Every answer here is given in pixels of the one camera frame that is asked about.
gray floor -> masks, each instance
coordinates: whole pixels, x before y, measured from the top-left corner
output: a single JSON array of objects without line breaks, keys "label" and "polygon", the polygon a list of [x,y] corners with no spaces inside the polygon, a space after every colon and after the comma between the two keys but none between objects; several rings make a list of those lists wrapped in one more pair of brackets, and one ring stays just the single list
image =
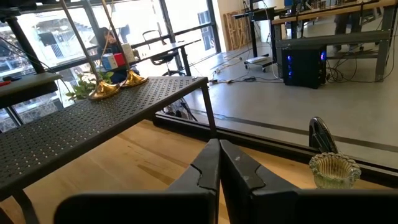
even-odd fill
[{"label": "gray floor", "polygon": [[[366,24],[363,30],[375,29],[379,23],[380,20]],[[334,23],[319,22],[306,28],[304,36],[333,34],[333,31]],[[270,51],[267,44],[260,45],[258,50],[261,54]],[[365,46],[365,49],[373,48],[374,44]],[[214,78],[229,80],[247,75],[274,79],[272,69],[263,73],[260,67],[252,65],[249,70],[245,70],[243,61],[224,59],[225,55],[233,57],[240,53],[239,57],[243,60],[252,56],[252,51],[248,52],[248,48],[243,47],[196,64],[191,67],[191,71],[193,75],[213,78],[212,71],[223,68],[221,64],[227,62],[237,64],[222,69]],[[339,69],[350,77],[355,63],[355,60],[349,60]],[[358,59],[357,63],[358,69],[353,79],[374,80],[376,59]],[[391,67],[392,57],[389,57],[386,73],[390,72]],[[382,83],[327,83],[313,90],[285,86],[282,83],[239,82],[213,84],[209,91],[218,126],[306,145],[308,137],[297,134],[295,130],[308,130],[310,118],[319,116],[326,122],[332,134],[340,137],[338,139],[341,142],[337,144],[343,153],[353,158],[398,168],[397,67]],[[274,66],[273,69],[277,74],[277,67]],[[188,95],[186,100],[194,113],[199,117],[203,116],[201,111],[205,111],[205,105],[200,90]]]}]

wooden crate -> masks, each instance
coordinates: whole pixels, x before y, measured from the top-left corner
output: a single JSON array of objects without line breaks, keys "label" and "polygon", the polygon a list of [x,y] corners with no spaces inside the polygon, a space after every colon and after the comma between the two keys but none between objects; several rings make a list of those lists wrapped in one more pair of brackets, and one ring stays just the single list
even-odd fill
[{"label": "wooden crate", "polygon": [[223,15],[228,50],[236,50],[251,41],[249,18],[235,19],[233,15],[242,14],[244,10],[233,11]]}]

black chair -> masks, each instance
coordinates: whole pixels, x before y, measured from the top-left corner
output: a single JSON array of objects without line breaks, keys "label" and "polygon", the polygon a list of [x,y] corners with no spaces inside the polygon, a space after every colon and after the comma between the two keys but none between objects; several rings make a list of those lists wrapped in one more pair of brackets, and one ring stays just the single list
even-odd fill
[{"label": "black chair", "polygon": [[[142,33],[142,37],[144,38],[145,42],[147,42],[147,39],[145,38],[145,36],[151,32],[157,32],[159,37],[160,37],[160,32],[158,30],[149,30],[146,31],[144,33]],[[156,57],[152,57],[150,60],[154,65],[162,65],[164,63],[166,63],[167,66],[167,72],[164,73],[162,76],[166,76],[166,75],[174,75],[174,74],[179,74],[179,75],[185,75],[185,73],[180,72],[180,71],[173,71],[169,69],[168,63],[171,62],[173,60],[174,57],[176,57],[178,55],[178,50],[173,50],[171,52],[167,52],[164,53],[162,55],[158,55]]]}]

